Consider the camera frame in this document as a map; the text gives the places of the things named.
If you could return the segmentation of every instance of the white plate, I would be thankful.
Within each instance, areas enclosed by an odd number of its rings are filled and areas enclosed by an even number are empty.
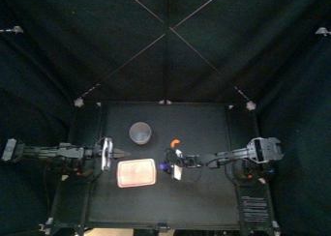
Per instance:
[[[118,186],[130,188],[150,186],[156,182],[154,159],[120,162],[118,165]]]

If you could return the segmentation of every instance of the black cloth ceiling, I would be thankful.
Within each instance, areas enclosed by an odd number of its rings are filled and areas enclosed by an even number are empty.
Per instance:
[[[331,42],[314,33],[331,29],[330,12],[331,0],[0,0],[0,30],[24,31],[0,32],[0,146],[9,137],[65,141],[80,97],[251,100],[263,136],[284,144],[272,186],[280,226],[328,235]],[[41,176],[37,164],[1,166],[0,234],[47,218]]]
[[[1,0],[1,26],[24,30],[3,42],[8,59],[15,49],[71,100],[100,84],[87,100],[240,103],[234,85],[260,98],[328,16],[327,2]]]

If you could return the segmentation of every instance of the orange object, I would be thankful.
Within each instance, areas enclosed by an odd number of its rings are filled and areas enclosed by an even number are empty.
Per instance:
[[[175,148],[175,145],[182,143],[178,139],[175,139],[172,142],[171,142],[171,147]]]

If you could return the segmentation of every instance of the black fabric enclosure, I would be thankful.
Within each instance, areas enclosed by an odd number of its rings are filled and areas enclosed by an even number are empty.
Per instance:
[[[330,235],[331,36],[315,34],[330,13],[331,0],[0,0],[1,152],[9,138],[67,142],[79,98],[254,102],[284,153],[282,235]],[[57,178],[41,162],[0,162],[0,235],[36,235]]]

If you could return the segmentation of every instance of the gray oval object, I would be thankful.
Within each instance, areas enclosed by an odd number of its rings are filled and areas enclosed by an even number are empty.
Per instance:
[[[144,145],[150,141],[151,128],[144,122],[139,122],[131,126],[130,137],[139,145]]]

